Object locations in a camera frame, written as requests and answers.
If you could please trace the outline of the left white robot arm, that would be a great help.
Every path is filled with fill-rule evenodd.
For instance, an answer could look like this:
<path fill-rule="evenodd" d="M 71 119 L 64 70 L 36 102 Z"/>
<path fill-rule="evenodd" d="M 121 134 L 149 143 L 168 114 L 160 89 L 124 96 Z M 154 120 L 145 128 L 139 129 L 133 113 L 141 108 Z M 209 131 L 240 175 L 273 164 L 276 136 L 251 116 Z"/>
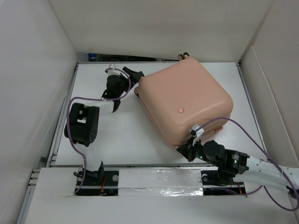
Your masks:
<path fill-rule="evenodd" d="M 127 67 L 121 70 L 112 64 L 105 70 L 107 74 L 106 89 L 100 98 L 73 97 L 67 107 L 64 135 L 69 139 L 76 153 L 83 158 L 83 171 L 75 175 L 87 179 L 94 185 L 104 181 L 103 164 L 93 166 L 89 146 L 97 137 L 101 115 L 118 110 L 121 99 L 140 81 L 144 74 Z"/>

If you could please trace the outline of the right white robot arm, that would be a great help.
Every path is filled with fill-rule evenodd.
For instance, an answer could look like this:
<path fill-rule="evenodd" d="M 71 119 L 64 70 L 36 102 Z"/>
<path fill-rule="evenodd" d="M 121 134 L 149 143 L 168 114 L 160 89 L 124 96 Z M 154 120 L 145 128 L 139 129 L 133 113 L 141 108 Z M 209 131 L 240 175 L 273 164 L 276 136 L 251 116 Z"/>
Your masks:
<path fill-rule="evenodd" d="M 299 193 L 299 169 L 276 167 L 235 150 L 226 149 L 214 140 L 202 144 L 190 138 L 186 144 L 177 148 L 189 162 L 203 160 L 217 170 L 208 181 L 211 185 L 229 185 L 233 182 L 251 182 L 286 192 L 292 198 Z"/>

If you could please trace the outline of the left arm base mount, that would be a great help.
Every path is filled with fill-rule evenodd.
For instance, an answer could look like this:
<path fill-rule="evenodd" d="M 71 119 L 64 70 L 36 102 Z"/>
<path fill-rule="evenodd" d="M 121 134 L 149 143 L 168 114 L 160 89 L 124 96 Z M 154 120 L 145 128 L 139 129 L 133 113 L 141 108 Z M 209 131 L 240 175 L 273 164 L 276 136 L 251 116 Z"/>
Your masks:
<path fill-rule="evenodd" d="M 87 170 L 83 178 L 83 170 L 74 172 L 77 178 L 75 195 L 77 196 L 117 196 L 118 170 L 105 170 L 101 163 L 97 171 Z"/>

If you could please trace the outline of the pink hard-shell suitcase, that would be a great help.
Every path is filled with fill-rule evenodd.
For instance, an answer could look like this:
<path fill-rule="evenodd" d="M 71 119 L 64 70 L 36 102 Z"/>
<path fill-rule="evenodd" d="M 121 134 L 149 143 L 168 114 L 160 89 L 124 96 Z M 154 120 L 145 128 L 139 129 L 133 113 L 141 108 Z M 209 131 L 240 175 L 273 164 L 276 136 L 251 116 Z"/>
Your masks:
<path fill-rule="evenodd" d="M 139 97 L 154 127 L 171 146 L 181 146 L 191 137 L 194 125 L 203 125 L 203 138 L 219 132 L 229 118 L 234 104 L 231 96 L 187 52 L 178 55 L 179 62 L 146 75 L 134 92 Z"/>

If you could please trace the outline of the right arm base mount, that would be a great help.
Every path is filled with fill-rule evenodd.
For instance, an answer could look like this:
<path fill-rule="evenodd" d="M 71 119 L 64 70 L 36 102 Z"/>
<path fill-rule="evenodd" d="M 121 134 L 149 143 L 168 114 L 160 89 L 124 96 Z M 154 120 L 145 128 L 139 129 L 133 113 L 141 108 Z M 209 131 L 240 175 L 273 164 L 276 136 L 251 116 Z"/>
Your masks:
<path fill-rule="evenodd" d="M 217 170 L 202 170 L 201 179 L 204 196 L 241 195 L 246 193 L 243 182 L 233 182 L 232 179 L 220 179 Z"/>

